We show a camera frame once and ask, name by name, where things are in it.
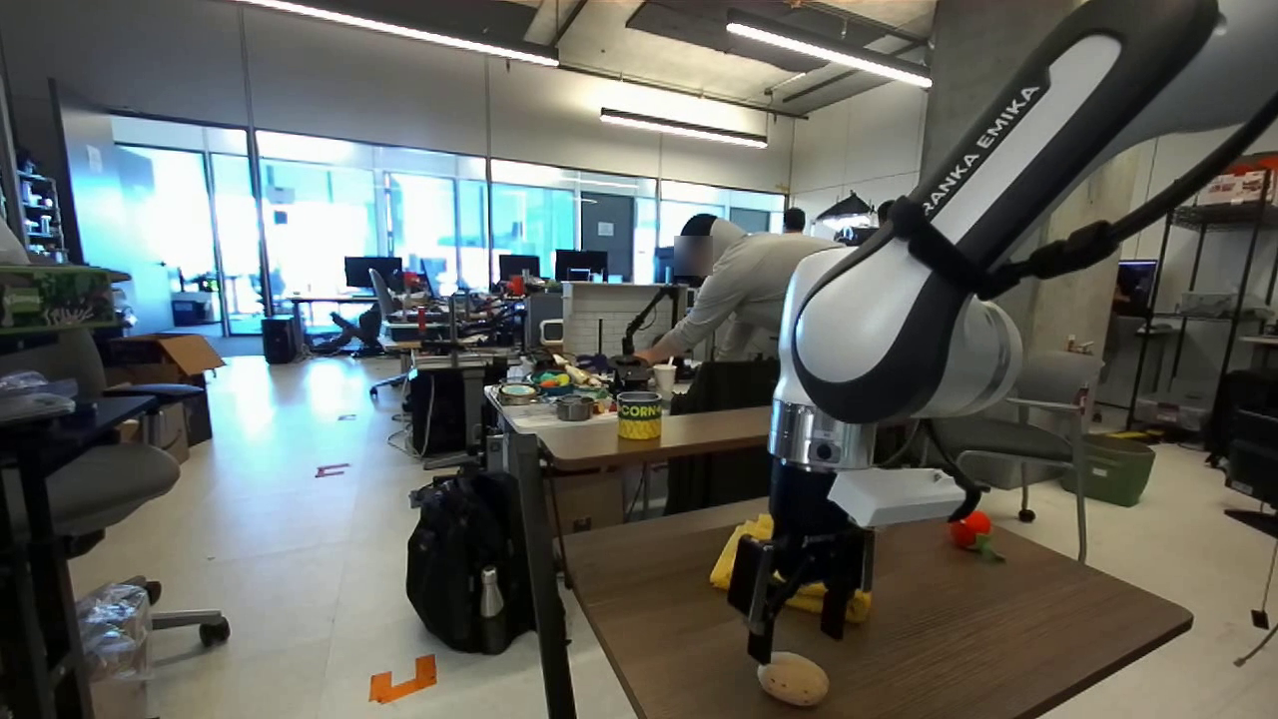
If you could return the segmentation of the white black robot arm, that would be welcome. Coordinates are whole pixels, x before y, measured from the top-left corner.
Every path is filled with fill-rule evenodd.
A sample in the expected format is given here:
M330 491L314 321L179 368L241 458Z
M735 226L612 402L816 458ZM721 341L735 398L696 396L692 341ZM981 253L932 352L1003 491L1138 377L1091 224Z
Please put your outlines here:
M729 574L751 660L776 655L776 619L801 587L824 591L818 626L840 634L882 527L961 515L972 491L949 470L882 466L874 431L1009 390L1021 336L997 297L1098 258L1117 233L1094 224L1031 258L1009 249L1212 27L1219 0L1086 0L870 241L797 258L765 431L776 530L745 541Z

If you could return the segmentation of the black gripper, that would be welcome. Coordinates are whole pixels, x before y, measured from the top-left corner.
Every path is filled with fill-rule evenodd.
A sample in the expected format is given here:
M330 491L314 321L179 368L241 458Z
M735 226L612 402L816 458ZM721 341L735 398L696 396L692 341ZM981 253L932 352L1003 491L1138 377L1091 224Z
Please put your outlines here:
M728 602L743 615L745 655L765 663L776 619L797 583L825 583L818 626L840 639L845 606L870 574L874 537L825 498L834 474L777 462L769 470L776 541L740 541Z

